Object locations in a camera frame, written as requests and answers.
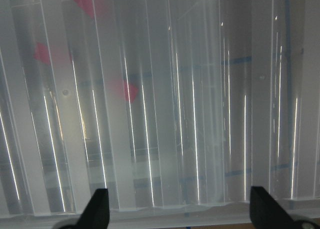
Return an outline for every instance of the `transparent plastic sheet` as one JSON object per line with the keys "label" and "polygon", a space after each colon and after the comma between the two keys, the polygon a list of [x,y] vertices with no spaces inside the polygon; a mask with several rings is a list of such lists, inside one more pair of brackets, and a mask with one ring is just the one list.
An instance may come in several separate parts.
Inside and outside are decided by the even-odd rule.
{"label": "transparent plastic sheet", "polygon": [[[77,217],[104,187],[123,227],[242,222],[255,182],[286,209],[317,207],[319,145],[300,146],[305,0],[263,2],[265,35],[253,0],[8,1],[49,217],[36,213],[3,74],[0,218],[21,216],[0,227]],[[267,144],[257,144],[258,129]],[[315,162],[306,165],[305,151]]]}

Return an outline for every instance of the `black object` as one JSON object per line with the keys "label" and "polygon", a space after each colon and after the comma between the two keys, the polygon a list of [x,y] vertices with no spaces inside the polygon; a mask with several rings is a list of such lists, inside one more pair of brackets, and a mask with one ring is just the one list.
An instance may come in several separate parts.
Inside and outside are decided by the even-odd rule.
{"label": "black object", "polygon": [[308,220],[294,221],[262,186],[252,186],[250,219],[256,229],[320,229]]}
{"label": "black object", "polygon": [[59,229],[106,229],[110,221],[108,189],[97,189],[75,225]]}

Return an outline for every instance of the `pink object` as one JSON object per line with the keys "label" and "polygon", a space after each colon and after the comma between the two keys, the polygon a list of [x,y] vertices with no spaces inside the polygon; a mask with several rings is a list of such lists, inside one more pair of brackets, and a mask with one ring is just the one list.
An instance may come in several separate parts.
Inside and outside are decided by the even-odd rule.
{"label": "pink object", "polygon": [[101,15],[107,10],[106,0],[95,0],[95,10],[93,0],[74,0],[77,5],[91,18]]}
{"label": "pink object", "polygon": [[44,64],[51,64],[48,47],[40,42],[36,43],[33,58]]}
{"label": "pink object", "polygon": [[133,103],[137,97],[139,89],[131,83],[128,84],[126,81],[124,81],[123,85],[124,85],[124,98],[125,98],[125,100],[127,102]]}

